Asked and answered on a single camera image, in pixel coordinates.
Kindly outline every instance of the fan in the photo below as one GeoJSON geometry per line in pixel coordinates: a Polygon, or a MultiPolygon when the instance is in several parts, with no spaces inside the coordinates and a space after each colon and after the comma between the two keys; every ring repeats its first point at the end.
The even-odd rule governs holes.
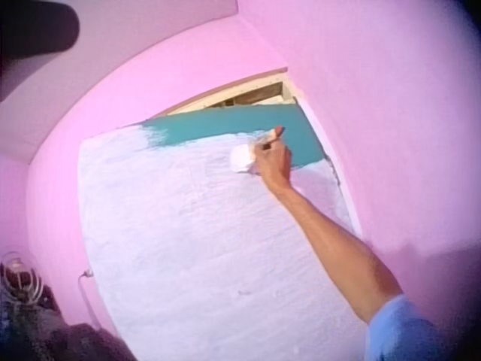
{"type": "Polygon", "coordinates": [[[0,285],[11,302],[22,305],[36,304],[44,290],[44,282],[33,257],[16,251],[2,257],[0,285]]]}

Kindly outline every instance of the white painted panel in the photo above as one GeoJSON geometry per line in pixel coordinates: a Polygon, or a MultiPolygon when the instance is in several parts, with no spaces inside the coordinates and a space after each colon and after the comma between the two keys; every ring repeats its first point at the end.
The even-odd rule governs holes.
{"type": "MultiPolygon", "coordinates": [[[[364,326],[301,230],[258,176],[229,169],[248,135],[155,149],[147,136],[136,126],[87,141],[79,165],[89,259],[138,359],[358,359],[364,326]]],[[[349,224],[326,161],[292,179],[349,224]]]]}

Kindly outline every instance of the blue shirt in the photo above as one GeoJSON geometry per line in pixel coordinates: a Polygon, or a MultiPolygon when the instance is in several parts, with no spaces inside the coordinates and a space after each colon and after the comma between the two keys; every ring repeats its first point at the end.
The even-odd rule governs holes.
{"type": "Polygon", "coordinates": [[[387,302],[369,323],[368,361],[438,361],[445,352],[439,332],[405,295],[387,302]]]}

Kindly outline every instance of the teal paint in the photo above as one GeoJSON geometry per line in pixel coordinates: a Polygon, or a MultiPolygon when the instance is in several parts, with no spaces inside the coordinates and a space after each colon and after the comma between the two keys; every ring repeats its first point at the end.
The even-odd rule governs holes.
{"type": "Polygon", "coordinates": [[[285,126],[283,140],[292,150],[294,167],[325,158],[316,133],[296,104],[211,108],[146,120],[141,125],[151,134],[153,147],[178,145],[224,134],[268,131],[276,126],[285,126]]]}

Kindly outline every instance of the cable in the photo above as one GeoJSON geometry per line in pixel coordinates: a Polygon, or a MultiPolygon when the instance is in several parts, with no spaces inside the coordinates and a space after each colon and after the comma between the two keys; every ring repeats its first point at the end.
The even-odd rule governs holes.
{"type": "Polygon", "coordinates": [[[101,329],[101,324],[98,321],[97,316],[95,315],[95,312],[93,311],[92,305],[90,304],[89,297],[87,296],[85,289],[83,288],[82,285],[82,277],[85,278],[92,278],[93,277],[93,271],[91,269],[87,269],[83,274],[78,276],[78,288],[80,290],[80,294],[82,296],[83,302],[85,302],[85,306],[87,307],[87,312],[89,313],[90,319],[92,320],[93,326],[95,329],[101,329]]]}

